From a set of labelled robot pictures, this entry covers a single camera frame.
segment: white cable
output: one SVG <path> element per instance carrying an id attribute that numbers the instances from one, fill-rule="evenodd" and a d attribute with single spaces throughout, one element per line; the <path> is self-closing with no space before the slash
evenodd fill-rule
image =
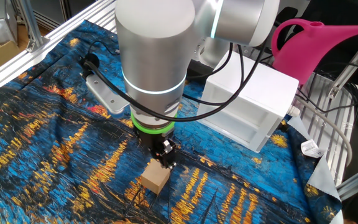
<path id="1" fill-rule="evenodd" d="M 299 96 L 295 96 L 295 99 L 298 100 L 303 106 L 307 107 L 309 110 L 311 110 L 315 115 L 319 116 L 321 119 L 323 119 L 323 121 L 325 121 L 326 123 L 328 123 L 331 127 L 333 127 L 333 129 L 341 136 L 342 140 L 345 142 L 346 145 L 346 150 L 347 150 L 347 159 L 346 159 L 346 166 L 348 166 L 351 161 L 352 161 L 352 157 L 353 157 L 353 152 L 352 152 L 352 146 L 349 142 L 349 140 L 347 140 L 345 134 L 330 120 L 328 120 L 327 117 L 325 117 L 323 114 L 321 114 L 319 111 L 317 111 L 316 109 L 314 109 L 311 105 L 309 105 L 305 100 L 303 100 L 302 98 L 300 98 Z"/>

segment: wooden block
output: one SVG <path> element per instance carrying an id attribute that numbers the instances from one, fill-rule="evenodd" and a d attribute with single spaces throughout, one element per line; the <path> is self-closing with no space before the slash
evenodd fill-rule
<path id="1" fill-rule="evenodd" d="M 140 177 L 141 183 L 145 188 L 158 195 L 167 183 L 170 172 L 170 169 L 161 167 L 159 161 L 152 159 Z"/>

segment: green ring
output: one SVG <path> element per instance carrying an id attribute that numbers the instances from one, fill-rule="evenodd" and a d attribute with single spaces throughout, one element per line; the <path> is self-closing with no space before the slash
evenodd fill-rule
<path id="1" fill-rule="evenodd" d="M 143 127 L 141 124 L 139 124 L 137 122 L 137 120 L 135 119 L 135 116 L 134 114 L 132 114 L 131 112 L 131 119 L 132 119 L 132 122 L 134 123 L 134 126 L 137 127 L 137 129 L 139 129 L 140 131 L 143 131 L 144 133 L 147 133 L 147 134 L 162 134 L 162 133 L 167 133 L 169 132 L 173 126 L 175 125 L 175 122 L 171 122 L 167 127 L 165 128 L 162 128 L 162 129 L 149 129 L 149 128 L 145 128 Z"/>

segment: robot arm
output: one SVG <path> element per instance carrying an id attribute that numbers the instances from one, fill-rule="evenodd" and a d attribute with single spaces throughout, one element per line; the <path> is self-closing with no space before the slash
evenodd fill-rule
<path id="1" fill-rule="evenodd" d="M 159 114 L 175 117 L 198 41 L 212 37 L 260 45 L 273 26 L 278 4 L 279 0 L 117 0 L 127 94 Z M 169 140 L 173 122 L 130 107 L 142 143 L 164 167 L 174 167 L 175 145 Z"/>

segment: white light ring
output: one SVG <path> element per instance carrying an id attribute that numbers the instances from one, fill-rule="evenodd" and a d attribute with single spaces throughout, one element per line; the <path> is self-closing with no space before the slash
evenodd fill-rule
<path id="1" fill-rule="evenodd" d="M 214 22 L 212 23 L 211 38 L 215 38 L 216 29 L 218 28 L 219 17 L 221 16 L 223 0 L 219 0 L 216 7 Z"/>
<path id="2" fill-rule="evenodd" d="M 186 75 L 183 77 L 183 80 L 180 81 L 179 84 L 177 84 L 176 86 L 168 89 L 168 90 L 163 90 L 163 91 L 148 91 L 148 90 L 143 90 L 137 86 L 135 86 L 134 84 L 132 84 L 127 77 L 125 77 L 124 72 L 122 72 L 122 76 L 124 77 L 125 81 L 128 83 L 128 85 L 130 85 L 132 88 L 134 88 L 135 90 L 142 92 L 142 93 L 146 93 L 146 94 L 151 94 L 151 95 L 161 95 L 161 94 L 166 94 L 166 93 L 170 93 L 173 90 L 176 90 L 178 87 L 180 87 L 186 80 Z"/>

